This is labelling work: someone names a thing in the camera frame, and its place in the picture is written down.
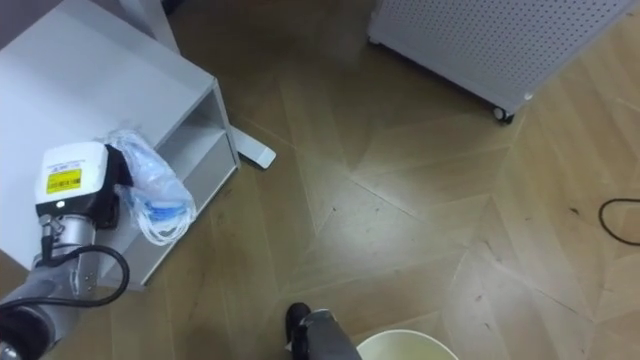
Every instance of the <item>black wire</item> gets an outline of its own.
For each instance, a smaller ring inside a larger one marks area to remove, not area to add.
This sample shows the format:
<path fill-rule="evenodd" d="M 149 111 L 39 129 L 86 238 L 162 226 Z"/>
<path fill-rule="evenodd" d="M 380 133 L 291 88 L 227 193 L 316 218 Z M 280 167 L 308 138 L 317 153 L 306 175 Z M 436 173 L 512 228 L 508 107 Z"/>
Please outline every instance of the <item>black wire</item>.
<path fill-rule="evenodd" d="M 607 224 L 604 222 L 604 209 L 607 206 L 617 202 L 638 204 L 640 203 L 640 199 L 618 198 L 618 199 L 611 199 L 609 201 L 606 201 L 604 204 L 602 204 L 602 206 L 600 206 L 600 210 L 598 210 L 598 220 L 600 220 L 600 225 L 602 225 L 602 228 L 604 229 L 604 231 L 607 232 L 607 234 L 609 234 L 612 238 L 620 241 L 621 243 L 631 245 L 631 246 L 640 246 L 640 243 L 625 240 L 620 236 L 614 234 L 613 231 L 609 229 Z"/>
<path fill-rule="evenodd" d="M 120 255 L 119 252 L 114 249 L 102 246 L 102 245 L 87 245 L 80 248 L 77 248 L 70 253 L 54 258 L 53 261 L 48 265 L 50 267 L 57 267 L 62 265 L 63 263 L 73 260 L 79 257 L 81 254 L 88 252 L 98 252 L 102 254 L 106 254 L 111 256 L 116 260 L 120 268 L 122 269 L 122 280 L 120 281 L 120 285 L 118 288 L 109 296 L 106 296 L 102 299 L 98 300 L 77 300 L 77 299 L 64 299 L 64 298 L 47 298 L 47 297 L 29 297 L 16 299 L 12 301 L 8 301 L 4 304 L 0 304 L 0 311 L 8 310 L 11 308 L 19 307 L 19 306 L 29 306 L 29 305 L 55 305 L 55 306 L 67 306 L 67 307 L 78 307 L 78 308 L 92 308 L 107 305 L 120 297 L 126 290 L 129 285 L 129 277 L 130 277 L 130 269 L 129 264 L 127 264 L 127 260 Z"/>

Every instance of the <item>white shelf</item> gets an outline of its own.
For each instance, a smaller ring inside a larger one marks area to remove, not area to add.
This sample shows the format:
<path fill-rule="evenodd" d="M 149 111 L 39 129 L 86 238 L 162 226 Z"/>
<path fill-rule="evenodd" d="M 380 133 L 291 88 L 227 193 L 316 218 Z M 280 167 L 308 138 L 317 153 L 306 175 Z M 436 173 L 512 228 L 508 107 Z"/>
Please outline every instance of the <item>white shelf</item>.
<path fill-rule="evenodd" d="M 158 153 L 171 166 L 176 176 L 185 180 L 224 135 L 223 129 L 193 113 L 160 146 Z"/>
<path fill-rule="evenodd" d="M 239 166 L 217 80 L 91 1 L 63 1 L 0 50 L 0 84 L 0 249 L 25 268 L 40 252 L 33 184 L 49 148 L 136 129 L 198 212 Z M 120 208 L 96 241 L 125 256 L 140 289 L 172 246 L 151 245 Z M 105 258 L 102 280 L 115 268 Z"/>

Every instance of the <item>metal leg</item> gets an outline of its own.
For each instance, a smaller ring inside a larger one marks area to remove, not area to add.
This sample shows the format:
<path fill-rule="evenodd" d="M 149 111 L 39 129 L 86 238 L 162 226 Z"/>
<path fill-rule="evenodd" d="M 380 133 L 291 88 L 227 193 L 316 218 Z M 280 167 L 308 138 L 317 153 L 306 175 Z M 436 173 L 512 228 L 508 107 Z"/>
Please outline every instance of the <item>metal leg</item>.
<path fill-rule="evenodd" d="M 268 168 L 276 158 L 276 153 L 273 150 L 235 126 L 231 126 L 231 135 L 238 152 L 263 169 Z"/>

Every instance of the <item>parquet floor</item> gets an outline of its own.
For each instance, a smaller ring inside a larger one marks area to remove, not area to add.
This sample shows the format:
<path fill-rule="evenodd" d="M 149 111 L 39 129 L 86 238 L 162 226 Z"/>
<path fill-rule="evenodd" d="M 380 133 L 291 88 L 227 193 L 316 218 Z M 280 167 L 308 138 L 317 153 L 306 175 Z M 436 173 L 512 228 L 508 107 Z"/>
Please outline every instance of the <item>parquet floor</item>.
<path fill-rule="evenodd" d="M 372 6 L 179 8 L 183 55 L 278 158 L 245 165 L 148 291 L 88 313 L 52 358 L 287 359 L 284 309 L 303 300 L 355 342 L 411 328 L 464 360 L 640 359 L 640 252 L 596 217 L 640 197 L 640 13 L 499 127 L 474 96 L 367 45 Z M 640 239 L 640 207 L 607 219 Z"/>

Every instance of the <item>plastic bag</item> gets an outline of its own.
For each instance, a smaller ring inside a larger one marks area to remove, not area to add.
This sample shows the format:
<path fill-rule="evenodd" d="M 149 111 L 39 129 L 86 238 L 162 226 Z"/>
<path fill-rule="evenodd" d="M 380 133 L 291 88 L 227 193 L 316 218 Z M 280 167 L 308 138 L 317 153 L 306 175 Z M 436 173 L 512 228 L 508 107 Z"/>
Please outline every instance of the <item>plastic bag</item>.
<path fill-rule="evenodd" d="M 113 131 L 105 142 L 127 161 L 133 187 L 116 191 L 147 240 L 162 246 L 180 239 L 196 218 L 196 205 L 169 164 L 134 130 Z"/>

